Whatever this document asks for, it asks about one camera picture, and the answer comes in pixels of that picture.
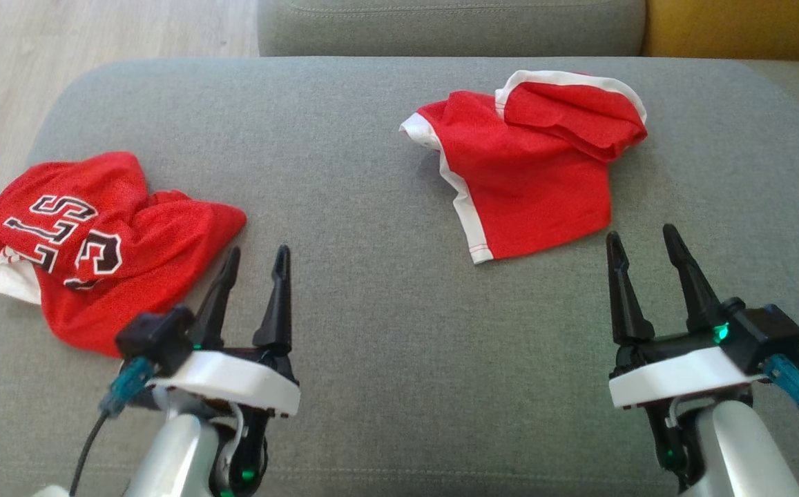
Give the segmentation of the red shorts with white trim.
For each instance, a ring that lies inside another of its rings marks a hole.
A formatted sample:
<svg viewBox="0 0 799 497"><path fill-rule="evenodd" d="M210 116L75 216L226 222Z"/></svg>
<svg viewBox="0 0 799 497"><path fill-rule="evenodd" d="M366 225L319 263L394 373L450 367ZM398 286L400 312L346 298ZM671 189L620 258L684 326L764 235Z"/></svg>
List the red shorts with white trim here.
<svg viewBox="0 0 799 497"><path fill-rule="evenodd" d="M618 79L516 70L491 94L459 90L419 107L400 130L438 153L470 257L483 264L604 230L610 165L646 139L646 119Z"/></svg>

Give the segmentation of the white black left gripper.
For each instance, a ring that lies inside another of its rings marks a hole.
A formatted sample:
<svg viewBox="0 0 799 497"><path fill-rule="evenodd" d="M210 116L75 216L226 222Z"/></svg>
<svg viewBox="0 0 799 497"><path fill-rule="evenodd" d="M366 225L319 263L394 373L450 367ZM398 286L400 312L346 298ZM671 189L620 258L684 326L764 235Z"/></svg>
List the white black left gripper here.
<svg viewBox="0 0 799 497"><path fill-rule="evenodd" d="M222 327L240 258L241 249L233 246L204 296L192 325L194 349L223 349ZM286 244L277 248L271 279L269 304L253 334L253 346L271 353L291 353L291 249ZM168 418L180 414L214 418L230 410L224 404L294 416L300 405L300 389L295 383L269 366L221 351L190 352L175 372L148 380L146 389L156 408Z"/></svg>

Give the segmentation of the grey sofa seat cushion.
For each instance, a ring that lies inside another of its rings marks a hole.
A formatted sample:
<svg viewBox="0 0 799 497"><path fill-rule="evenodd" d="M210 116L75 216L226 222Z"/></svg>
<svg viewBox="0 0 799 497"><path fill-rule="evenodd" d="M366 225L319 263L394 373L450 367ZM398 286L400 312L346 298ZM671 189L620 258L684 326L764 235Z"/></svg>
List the grey sofa seat cushion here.
<svg viewBox="0 0 799 497"><path fill-rule="evenodd" d="M612 406L604 235L472 263L438 157L399 130L519 69L626 82L648 138L610 168L612 228L658 333L686 309L662 226L721 299L799 324L799 63L706 59L165 59L64 89L27 163L135 153L153 188L247 212L224 336L260 324L291 247L297 416L264 497L668 497L641 409Z"/></svg>

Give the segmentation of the red jersey with black lettering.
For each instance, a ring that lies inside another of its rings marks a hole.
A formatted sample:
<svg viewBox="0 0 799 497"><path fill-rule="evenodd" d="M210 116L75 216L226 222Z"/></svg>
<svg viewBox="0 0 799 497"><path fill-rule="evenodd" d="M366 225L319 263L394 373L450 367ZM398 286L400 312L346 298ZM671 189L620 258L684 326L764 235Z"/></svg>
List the red jersey with black lettering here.
<svg viewBox="0 0 799 497"><path fill-rule="evenodd" d="M36 303L62 342L118 356L118 331L169 311L247 223L222 202L150 192L112 151L30 167L0 194L0 293Z"/></svg>

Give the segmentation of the grey sofa back cushion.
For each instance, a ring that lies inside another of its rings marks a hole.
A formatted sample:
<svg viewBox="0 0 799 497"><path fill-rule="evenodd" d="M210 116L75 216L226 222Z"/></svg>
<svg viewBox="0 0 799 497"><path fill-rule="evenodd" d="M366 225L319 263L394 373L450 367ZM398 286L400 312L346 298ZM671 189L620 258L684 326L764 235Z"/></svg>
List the grey sofa back cushion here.
<svg viewBox="0 0 799 497"><path fill-rule="evenodd" d="M263 57L637 56L646 0L258 0Z"/></svg>

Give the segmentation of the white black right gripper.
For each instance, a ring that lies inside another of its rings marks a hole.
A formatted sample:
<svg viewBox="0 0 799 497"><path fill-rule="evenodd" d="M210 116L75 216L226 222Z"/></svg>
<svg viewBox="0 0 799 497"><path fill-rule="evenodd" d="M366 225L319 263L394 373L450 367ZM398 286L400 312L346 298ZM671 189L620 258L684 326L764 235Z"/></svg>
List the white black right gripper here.
<svg viewBox="0 0 799 497"><path fill-rule="evenodd" d="M689 394L714 392L764 380L744 372L720 346L727 331L722 305L674 224L662 227L668 260L675 267L686 305L689 333L655 338L629 278L629 258L620 235L606 236L612 340L616 367L608 376L615 408L636 408Z"/></svg>

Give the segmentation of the yellow sofa cushion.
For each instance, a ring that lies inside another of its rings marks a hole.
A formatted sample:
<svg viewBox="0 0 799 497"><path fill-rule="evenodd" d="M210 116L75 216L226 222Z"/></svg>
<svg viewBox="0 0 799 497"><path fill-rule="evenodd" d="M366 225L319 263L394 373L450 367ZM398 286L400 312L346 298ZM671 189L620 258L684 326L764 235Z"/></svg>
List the yellow sofa cushion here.
<svg viewBox="0 0 799 497"><path fill-rule="evenodd" d="M799 0L646 0L643 53L799 61Z"/></svg>

